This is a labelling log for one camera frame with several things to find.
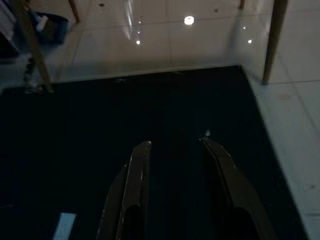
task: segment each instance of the black mat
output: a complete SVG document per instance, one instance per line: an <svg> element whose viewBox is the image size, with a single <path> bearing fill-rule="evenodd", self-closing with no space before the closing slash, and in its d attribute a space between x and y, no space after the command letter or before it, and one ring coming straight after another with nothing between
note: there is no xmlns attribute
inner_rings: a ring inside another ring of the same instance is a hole
<svg viewBox="0 0 320 240"><path fill-rule="evenodd" d="M1 204L14 204L15 229L40 238L57 213L75 212L76 235L95 239L111 182L133 147L150 140L148 239L216 239L198 143L209 129L256 187L279 239L306 239L239 67L54 88L45 96L9 89L1 98Z"/></svg>

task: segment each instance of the wooden table leg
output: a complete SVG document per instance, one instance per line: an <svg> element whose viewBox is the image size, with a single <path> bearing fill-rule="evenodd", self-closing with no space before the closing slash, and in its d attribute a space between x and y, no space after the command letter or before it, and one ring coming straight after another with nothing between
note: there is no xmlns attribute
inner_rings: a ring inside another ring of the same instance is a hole
<svg viewBox="0 0 320 240"><path fill-rule="evenodd" d="M274 0L269 40L266 49L266 57L262 79L263 85L268 84L270 80L271 70L276 57L280 33L285 20L287 6L288 0Z"/></svg>
<svg viewBox="0 0 320 240"><path fill-rule="evenodd" d="M75 17L76 23L77 24L80 23L80 15L79 15L75 0L69 0L69 4L70 4L70 7L72 9L73 15Z"/></svg>
<svg viewBox="0 0 320 240"><path fill-rule="evenodd" d="M240 0L239 9L244 9L245 8L245 3L246 3L246 0Z"/></svg>
<svg viewBox="0 0 320 240"><path fill-rule="evenodd" d="M14 9L17 21L21 26L22 33L25 37L25 40L34 58L35 65L39 69L43 84L45 85L48 92L52 93L53 88L51 86L48 69L45 64L44 57L41 53L41 48L39 46L39 42L38 42L36 33L34 31L34 28L32 26L31 20L24 7L24 2L22 0L11 0L11 3Z"/></svg>

